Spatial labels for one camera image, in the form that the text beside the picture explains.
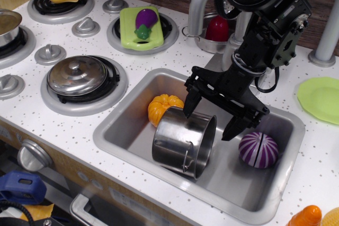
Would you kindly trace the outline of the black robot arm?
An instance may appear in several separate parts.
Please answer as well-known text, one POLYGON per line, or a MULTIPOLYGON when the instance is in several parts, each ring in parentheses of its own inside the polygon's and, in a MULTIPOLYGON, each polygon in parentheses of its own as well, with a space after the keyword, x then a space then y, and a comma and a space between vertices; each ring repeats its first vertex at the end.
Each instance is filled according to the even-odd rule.
MULTIPOLYGON (((202 33, 207 0, 191 0, 188 33, 202 33)), ((202 98, 231 114, 222 138, 229 141, 247 128, 258 126, 269 109, 251 92, 267 69, 279 72, 295 57, 295 47, 308 26, 311 7, 307 0, 214 0, 221 17, 251 17, 243 42, 230 56, 230 67, 223 72, 194 66, 185 82, 188 95, 183 112, 189 117, 202 98)))

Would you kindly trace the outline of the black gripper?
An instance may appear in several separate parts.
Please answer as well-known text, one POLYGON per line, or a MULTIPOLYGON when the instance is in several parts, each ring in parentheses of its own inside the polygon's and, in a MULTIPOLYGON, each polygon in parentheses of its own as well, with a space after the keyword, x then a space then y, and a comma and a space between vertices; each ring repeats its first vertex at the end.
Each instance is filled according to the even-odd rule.
POLYGON ((192 67, 192 74, 185 82, 188 92, 183 108, 185 117, 189 118, 205 98, 233 116, 223 131, 223 141, 230 141, 245 129, 257 126, 256 118, 269 114, 270 110, 249 88, 254 77, 235 64, 223 72, 192 67))

